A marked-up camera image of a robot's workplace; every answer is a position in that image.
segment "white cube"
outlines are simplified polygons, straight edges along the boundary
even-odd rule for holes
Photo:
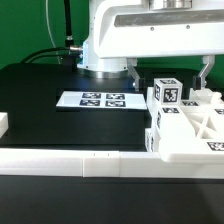
[[[175,78],[154,79],[154,98],[160,104],[180,104],[182,87]]]
[[[156,127],[163,138],[195,138],[195,129],[178,106],[158,107]]]

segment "green backdrop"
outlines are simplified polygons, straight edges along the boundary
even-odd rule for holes
[[[88,36],[88,3],[88,0],[71,0],[72,28],[76,44],[82,44]],[[64,46],[65,40],[63,4],[63,0],[49,0],[50,24],[57,46]],[[46,25],[45,0],[0,0],[0,68],[17,63],[32,52],[50,47],[52,44]],[[43,59],[39,62],[57,63],[56,59]],[[201,59],[140,59],[138,66],[200,70]],[[224,87],[224,56],[216,57],[216,65],[210,78]]]

